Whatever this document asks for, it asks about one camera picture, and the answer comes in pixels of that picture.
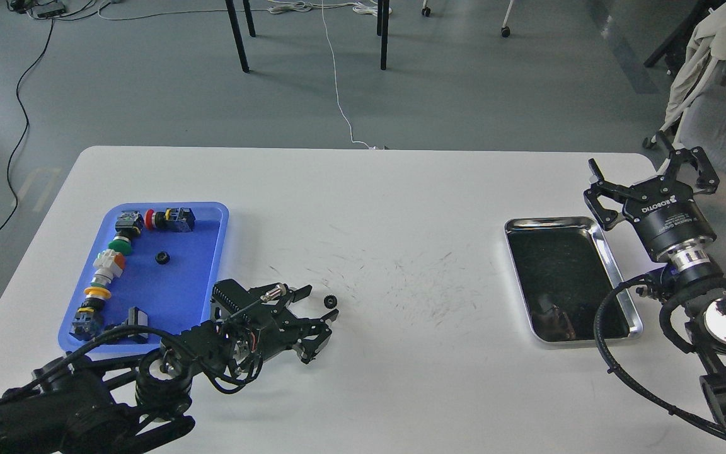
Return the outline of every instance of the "cable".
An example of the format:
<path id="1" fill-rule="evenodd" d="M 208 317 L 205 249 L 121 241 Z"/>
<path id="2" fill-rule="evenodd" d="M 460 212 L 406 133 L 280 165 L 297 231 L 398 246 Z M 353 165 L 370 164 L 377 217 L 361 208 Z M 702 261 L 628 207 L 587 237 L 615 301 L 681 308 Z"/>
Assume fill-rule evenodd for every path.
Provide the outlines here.
<path id="1" fill-rule="evenodd" d="M 613 288 L 613 290 L 610 291 L 610 293 L 606 297 L 604 297 L 603 301 L 601 301 L 601 304 L 599 305 L 599 308 L 596 310 L 596 318 L 593 321 L 593 334 L 596 337 L 596 347 L 599 349 L 599 353 L 604 359 L 604 362 L 607 363 L 607 365 L 609 366 L 609 370 L 607 370 L 607 373 L 614 374 L 623 382 L 623 384 L 631 388 L 631 390 L 633 390 L 637 394 L 640 394 L 640 396 L 643 396 L 646 399 L 650 400 L 654 404 L 668 410 L 669 414 L 673 414 L 673 416 L 678 416 L 680 417 L 680 419 L 688 422 L 695 428 L 706 431 L 708 432 L 708 434 L 711 434 L 712 436 L 716 436 L 726 441 L 726 428 L 724 426 L 721 426 L 720 424 L 717 424 L 715 422 L 708 421 L 703 417 L 697 416 L 696 414 L 689 413 L 688 411 L 685 411 L 677 407 L 676 405 L 669 404 L 665 400 L 660 399 L 660 397 L 657 397 L 651 391 L 647 390 L 647 388 L 643 387 L 643 385 L 638 383 L 633 377 L 631 377 L 627 373 L 627 371 L 623 370 L 623 368 L 614 358 L 613 354 L 610 353 L 609 348 L 607 347 L 607 341 L 604 339 L 604 336 L 601 333 L 604 313 L 607 311 L 610 302 L 614 301 L 616 296 L 623 290 L 635 287 L 636 285 L 644 285 L 647 283 L 648 281 L 646 279 L 646 275 L 640 275 L 633 279 L 629 279 L 629 281 L 621 282 L 620 284 L 618 284 L 617 287 Z"/>
<path id="2" fill-rule="evenodd" d="M 335 101 L 338 104 L 338 110 L 340 110 L 340 115 L 343 116 L 343 119 L 346 120 L 346 124 L 349 125 L 349 140 L 351 140 L 354 144 L 363 144 L 368 149 L 374 149 L 374 147 L 369 146 L 369 144 L 364 141 L 355 140 L 354 133 L 352 133 L 352 122 L 349 121 L 349 118 L 346 118 L 346 114 L 343 112 L 343 107 L 340 106 L 340 92 L 338 91 L 338 66 L 337 64 L 335 64 L 335 50 L 332 49 L 332 41 L 329 40 L 329 28 L 326 26 L 326 18 L 323 14 L 323 0 L 321 0 L 321 6 L 321 20 L 323 21 L 323 31 L 325 31 L 326 33 L 326 42 L 329 43 L 329 52 L 332 53 L 332 74 L 335 75 Z"/>
<path id="3" fill-rule="evenodd" d="M 57 364 L 49 368 L 49 370 L 47 370 L 45 373 L 35 377 L 35 379 L 32 380 L 30 383 L 20 388 L 15 388 L 15 390 L 13 390 L 12 392 L 9 392 L 6 395 L 2 396 L 2 398 L 0 399 L 0 405 L 5 404 L 6 402 L 11 402 L 12 400 L 18 399 L 18 397 L 23 396 L 24 394 L 30 393 L 33 388 L 35 388 L 35 386 L 38 386 L 41 383 L 41 381 L 45 380 L 49 376 L 58 373 L 58 371 L 60 371 L 62 368 L 69 366 L 76 360 L 83 357 L 84 354 L 92 351 L 94 348 L 97 348 L 105 343 L 126 338 L 133 334 L 141 333 L 156 334 L 156 336 L 158 336 L 159 338 L 162 338 L 165 341 L 169 342 L 174 349 L 178 349 L 179 351 L 183 351 L 184 353 L 189 354 L 189 356 L 193 358 L 197 358 L 197 355 L 194 354 L 194 352 L 191 351 L 189 347 L 184 345 L 178 338 L 173 336 L 173 334 L 167 333 L 167 331 L 156 330 L 156 328 L 150 327 L 129 327 L 128 325 L 121 325 L 121 327 L 115 327 L 112 330 L 107 330 L 105 333 L 100 334 L 99 336 L 91 339 L 87 343 L 84 343 L 77 350 L 67 354 L 64 359 L 58 361 Z"/>
<path id="4" fill-rule="evenodd" d="M 225 13 L 227 10 L 224 9 L 191 9 L 190 11 L 168 11 L 163 13 L 155 13 L 151 15 L 144 15 L 144 16 L 136 16 L 136 17 L 121 17 L 121 18 L 114 18 L 114 17 L 106 17 L 102 14 L 100 14 L 100 11 L 103 11 L 105 9 L 105 6 L 110 5 L 110 2 L 104 5 L 102 8 L 97 11 L 97 15 L 100 16 L 100 18 L 104 18 L 104 20 L 138 20 L 139 18 L 150 18 L 150 17 L 158 17 L 163 15 L 186 15 L 190 13 Z M 251 9 L 251 11 L 268 11 L 265 8 L 257 8 L 257 9 Z M 237 12 L 245 12 L 245 9 L 237 9 Z"/>
<path id="5" fill-rule="evenodd" d="M 53 16 L 53 17 L 35 17 L 34 15 L 32 15 L 32 9 L 27 9 L 26 10 L 26 15 L 28 15 L 33 20 L 61 20 L 63 22 L 72 22 L 72 21 L 75 21 L 75 20 L 83 20 L 83 18 L 92 17 L 93 15 L 95 15 L 97 13 L 96 12 L 93 12 L 91 14 L 88 14 L 88 15 L 85 15 L 85 16 L 82 16 L 82 17 L 78 17 L 78 18 L 71 18 L 71 17 L 73 17 L 74 15 L 78 15 L 81 12 L 86 11 L 87 9 L 94 8 L 95 6 L 97 6 L 97 2 L 99 2 L 99 0 L 89 0 L 88 3 L 86 3 L 86 5 L 83 6 L 83 8 L 78 9 L 75 12 L 66 13 L 66 14 L 63 14 L 63 15 L 57 15 L 57 16 Z M 58 3 L 58 0 L 52 0 L 52 2 L 47 2 L 47 3 L 43 3 L 41 5 L 36 5 L 36 6 L 49 5 L 50 3 Z M 105 8 L 105 6 L 108 6 L 108 5 L 110 5 L 110 2 L 106 3 L 105 5 L 103 5 L 99 9 L 103 9 L 103 8 Z"/>
<path id="6" fill-rule="evenodd" d="M 270 12 L 270 14 L 272 15 L 280 15 L 289 11 L 305 13 L 308 11 L 312 11 L 312 9 L 322 9 L 323 11 L 324 9 L 346 8 L 346 6 L 351 6 L 352 11 L 356 12 L 357 14 L 372 15 L 374 17 L 377 17 L 377 3 L 373 0 L 369 0 L 369 3 L 346 2 L 332 3 L 331 5 L 325 5 L 323 0 L 321 1 L 320 5 L 311 2 L 282 2 L 280 0 L 268 0 L 268 2 L 275 4 L 274 6 L 269 6 L 267 9 L 267 11 Z"/>
<path id="7" fill-rule="evenodd" d="M 52 23 L 49 26 L 49 34 L 47 35 L 47 42 L 43 44 L 43 50 L 41 50 L 41 54 L 38 55 L 38 58 L 35 59 L 35 61 L 30 64 L 28 69 L 24 69 L 24 72 L 21 74 L 21 77 L 18 78 L 18 82 L 15 84 L 15 98 L 18 100 L 18 105 L 21 106 L 21 112 L 24 114 L 24 130 L 21 132 L 21 137 L 18 138 L 18 142 L 16 142 L 15 147 L 13 147 L 13 151 L 11 152 L 11 155 L 8 158 L 8 171 L 6 172 L 6 178 L 8 179 L 8 187 L 11 191 L 11 194 L 13 195 L 13 199 L 15 200 L 15 205 L 13 209 L 11 210 L 11 213 L 9 214 L 8 218 L 5 219 L 5 221 L 0 225 L 0 232 L 2 229 L 5 228 L 5 225 L 8 224 L 9 220 L 13 217 L 15 214 L 15 210 L 18 209 L 18 196 L 15 193 L 15 190 L 13 189 L 13 182 L 11 181 L 11 175 L 9 174 L 9 171 L 11 170 L 11 165 L 13 163 L 13 157 L 15 155 L 16 150 L 18 150 L 18 147 L 21 146 L 21 144 L 24 141 L 24 137 L 26 137 L 26 132 L 30 129 L 30 118 L 26 114 L 26 108 L 24 107 L 24 103 L 21 100 L 21 83 L 24 81 L 24 78 L 26 75 L 30 72 L 31 69 L 35 68 L 35 66 L 38 64 L 39 61 L 43 58 L 44 54 L 47 53 L 47 48 L 49 47 L 49 40 L 52 38 L 52 30 L 55 28 L 55 21 L 53 20 Z"/>

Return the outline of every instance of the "metal tray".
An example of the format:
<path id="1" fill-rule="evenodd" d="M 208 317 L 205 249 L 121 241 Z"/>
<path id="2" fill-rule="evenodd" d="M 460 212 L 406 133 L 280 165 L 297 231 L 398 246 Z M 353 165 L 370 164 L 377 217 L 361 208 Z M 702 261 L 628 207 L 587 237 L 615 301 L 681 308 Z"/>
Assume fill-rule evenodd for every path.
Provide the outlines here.
<path id="1" fill-rule="evenodd" d="M 550 345 L 593 345 L 596 308 L 623 281 L 599 225 L 581 216 L 511 219 L 505 233 L 535 337 Z M 617 302 L 607 312 L 604 335 L 636 338 L 643 323 L 628 291 Z"/>

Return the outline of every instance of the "power cord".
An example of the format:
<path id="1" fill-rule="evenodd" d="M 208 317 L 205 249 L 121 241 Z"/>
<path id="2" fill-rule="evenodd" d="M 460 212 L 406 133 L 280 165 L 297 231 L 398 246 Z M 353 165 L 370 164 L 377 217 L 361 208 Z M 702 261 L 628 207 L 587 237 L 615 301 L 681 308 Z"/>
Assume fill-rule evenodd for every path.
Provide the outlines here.
<path id="1" fill-rule="evenodd" d="M 343 119 L 346 120 L 346 124 L 349 125 L 349 140 L 352 141 L 354 144 L 363 144 L 368 149 L 375 149 L 375 147 L 369 146 L 364 141 L 356 141 L 354 133 L 352 133 L 352 122 L 349 121 L 349 118 L 346 116 L 346 114 L 343 112 L 343 107 L 340 106 L 340 92 L 338 91 L 338 66 L 337 63 L 335 63 L 335 50 L 332 49 L 332 41 L 329 40 L 329 28 L 326 26 L 326 18 L 323 14 L 323 11 L 326 9 L 323 7 L 323 0 L 321 0 L 321 20 L 323 21 L 323 31 L 325 31 L 326 34 L 326 42 L 329 43 L 329 52 L 332 54 L 332 74 L 335 75 L 335 101 L 338 104 L 338 110 L 340 110 L 340 115 L 343 116 Z"/>
<path id="2" fill-rule="evenodd" d="M 633 279 L 629 279 L 629 281 L 621 282 L 617 287 L 613 288 L 606 297 L 604 297 L 603 301 L 601 301 L 601 304 L 599 305 L 599 308 L 596 310 L 596 318 L 593 321 L 593 334 L 594 337 L 596 337 L 596 347 L 599 349 L 599 353 L 604 359 L 604 362 L 609 366 L 607 373 L 614 374 L 623 382 L 623 384 L 631 388 L 631 390 L 650 400 L 654 404 L 668 410 L 668 414 L 677 416 L 695 428 L 706 431 L 708 434 L 726 441 L 726 428 L 723 425 L 706 420 L 696 414 L 689 413 L 688 411 L 685 411 L 676 405 L 669 404 L 665 400 L 662 400 L 660 397 L 654 395 L 654 393 L 647 390 L 647 388 L 643 387 L 643 385 L 631 377 L 627 371 L 623 370 L 620 363 L 618 363 L 618 360 L 614 358 L 613 354 L 610 353 L 610 350 L 607 347 L 607 341 L 604 339 L 601 332 L 603 317 L 607 312 L 607 308 L 612 302 L 614 302 L 614 299 L 616 299 L 617 295 L 623 290 L 637 285 L 646 285 L 647 282 L 646 275 L 640 275 Z"/>
<path id="3" fill-rule="evenodd" d="M 75 20 L 82 20 L 83 18 L 89 18 L 89 17 L 92 17 L 93 15 L 95 15 L 96 12 L 93 12 L 93 13 L 85 15 L 85 16 L 72 18 L 75 15 L 78 15 L 84 11 L 87 11 L 87 9 L 95 8 L 95 6 L 97 6 L 97 2 L 99 2 L 99 0 L 89 0 L 88 3 L 86 3 L 86 5 L 83 6 L 83 8 L 80 8 L 77 11 L 73 11 L 71 13 L 66 13 L 63 15 L 57 15 L 57 16 L 53 16 L 53 17 L 35 17 L 34 15 L 32 15 L 31 8 L 26 10 L 26 15 L 28 15 L 30 18 L 33 18 L 33 20 L 61 20 L 63 22 L 72 22 Z M 51 5 L 52 3 L 58 3 L 58 0 L 52 0 L 52 2 L 47 2 L 47 3 L 35 4 L 35 6 L 46 6 L 46 5 Z M 99 8 L 99 9 L 103 9 L 106 6 L 108 6 L 109 4 L 110 4 L 110 2 L 107 2 L 105 5 L 101 6 L 101 8 Z"/>
<path id="4" fill-rule="evenodd" d="M 24 130 L 21 132 L 21 137 L 18 138 L 18 142 L 15 144 L 15 147 L 13 147 L 13 151 L 9 155 L 8 158 L 8 170 L 6 170 L 6 178 L 8 179 L 8 187 L 11 191 L 11 194 L 13 195 L 13 199 L 15 200 L 15 205 L 13 206 L 13 209 L 11 210 L 11 213 L 9 214 L 8 218 L 5 219 L 5 221 L 0 225 L 0 232 L 2 229 L 5 228 L 5 225 L 8 224 L 9 220 L 13 217 L 15 214 L 15 210 L 18 209 L 18 195 L 15 193 L 15 189 L 13 189 L 13 182 L 11 181 L 11 166 L 13 164 L 13 157 L 15 156 L 15 152 L 17 152 L 18 147 L 21 146 L 21 144 L 24 141 L 24 137 L 26 137 L 26 133 L 30 129 L 30 118 L 26 114 L 26 108 L 24 107 L 24 103 L 21 100 L 21 86 L 22 82 L 24 81 L 24 78 L 26 75 L 30 72 L 31 69 L 35 68 L 35 66 L 38 64 L 39 61 L 43 58 L 43 56 L 47 53 L 47 48 L 49 47 L 49 40 L 52 38 L 52 30 L 55 28 L 55 20 L 52 20 L 52 22 L 49 25 L 49 34 L 47 35 L 47 42 L 44 43 L 43 49 L 41 50 L 41 54 L 38 55 L 38 58 L 35 59 L 35 61 L 30 64 L 28 69 L 24 69 L 24 72 L 21 74 L 21 77 L 18 78 L 18 82 L 15 84 L 15 98 L 18 100 L 18 105 L 21 106 L 21 112 L 24 114 Z"/>
<path id="5" fill-rule="evenodd" d="M 351 6 L 352 11 L 356 12 L 357 14 L 374 15 L 374 17 L 377 17 L 377 3 L 373 0 L 369 0 L 368 3 L 346 2 L 332 3 L 330 5 L 325 5 L 323 0 L 321 1 L 320 5 L 311 2 L 282 2 L 280 0 L 268 0 L 268 2 L 275 4 L 274 6 L 268 7 L 268 12 L 270 12 L 270 14 L 272 15 L 280 15 L 289 11 L 305 13 L 308 11 L 312 11 L 312 9 L 320 9 L 321 11 L 323 11 L 324 9 L 346 8 L 346 6 Z"/>

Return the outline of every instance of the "table leg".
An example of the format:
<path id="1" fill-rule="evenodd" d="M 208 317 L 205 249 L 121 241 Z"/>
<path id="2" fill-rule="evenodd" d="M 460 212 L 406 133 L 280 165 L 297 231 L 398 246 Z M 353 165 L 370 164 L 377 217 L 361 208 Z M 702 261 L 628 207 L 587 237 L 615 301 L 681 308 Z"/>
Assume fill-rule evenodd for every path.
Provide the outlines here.
<path id="1" fill-rule="evenodd" d="M 243 0 L 243 9 L 245 9 L 245 22 L 248 23 L 248 34 L 256 37 L 256 29 L 254 29 L 254 18 L 251 17 L 251 4 L 248 0 Z"/>
<path id="2" fill-rule="evenodd" d="M 388 57 L 388 11 L 391 0 L 380 0 L 383 2 L 383 8 L 377 14 L 377 18 L 383 18 L 383 37 L 381 38 L 380 48 L 380 69 L 386 69 L 386 58 Z"/>
<path id="3" fill-rule="evenodd" d="M 383 0 L 377 0 L 377 36 L 383 35 Z"/>
<path id="4" fill-rule="evenodd" d="M 243 46 L 243 37 L 239 34 L 239 23 L 237 22 L 237 9 L 234 9 L 234 0 L 226 0 L 226 9 L 228 9 L 228 18 L 231 20 L 231 32 L 234 34 L 234 44 L 237 44 L 237 54 L 239 54 L 239 64 L 243 67 L 243 72 L 248 73 L 248 59 L 245 57 L 245 47 Z"/>

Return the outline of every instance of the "small black part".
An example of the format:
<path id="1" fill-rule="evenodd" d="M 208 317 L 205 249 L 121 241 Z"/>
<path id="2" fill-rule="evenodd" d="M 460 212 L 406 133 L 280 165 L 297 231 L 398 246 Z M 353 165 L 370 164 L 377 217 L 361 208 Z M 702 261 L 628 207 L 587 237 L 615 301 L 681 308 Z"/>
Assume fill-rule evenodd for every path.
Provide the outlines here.
<path id="1" fill-rule="evenodd" d="M 323 298 L 323 305 L 325 308 L 335 308 L 338 305 L 338 298 L 335 295 L 326 295 Z"/>
<path id="2" fill-rule="evenodd" d="M 83 305 L 81 305 L 81 307 L 92 308 L 93 310 L 103 310 L 103 308 L 106 307 L 106 302 L 99 298 L 88 297 L 83 301 Z"/>
<path id="3" fill-rule="evenodd" d="M 144 227 L 144 219 L 142 215 L 136 210 L 124 210 L 119 213 L 116 218 L 116 223 L 113 224 L 113 229 L 116 230 L 120 236 L 126 236 L 126 238 L 136 238 L 142 233 Z"/>
<path id="4" fill-rule="evenodd" d="M 156 254 L 156 263 L 157 264 L 166 265 L 166 264 L 169 264 L 169 262 L 170 262 L 169 253 L 166 253 L 166 252 L 164 252 L 164 250 L 162 250 L 161 252 Z"/>
<path id="5" fill-rule="evenodd" d="M 61 2 L 52 2 L 46 5 L 33 6 L 31 11 L 37 18 L 51 18 L 64 14 L 66 6 Z"/>

